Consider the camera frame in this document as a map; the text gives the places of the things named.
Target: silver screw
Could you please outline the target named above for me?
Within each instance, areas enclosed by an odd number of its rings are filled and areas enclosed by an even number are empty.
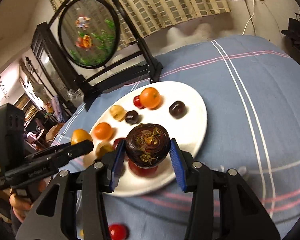
[[[228,173],[231,175],[231,176],[235,176],[237,175],[237,171],[235,169],[229,169]]]
[[[101,168],[103,167],[103,163],[97,162],[97,163],[95,163],[95,164],[93,165],[93,167],[94,167],[95,169],[101,169]]]
[[[194,162],[194,163],[192,163],[192,166],[194,168],[201,168],[202,167],[202,163],[201,162]]]
[[[62,170],[62,171],[59,172],[59,175],[60,175],[61,177],[65,177],[65,176],[67,176],[68,174],[69,174],[69,172],[68,172],[67,170]]]

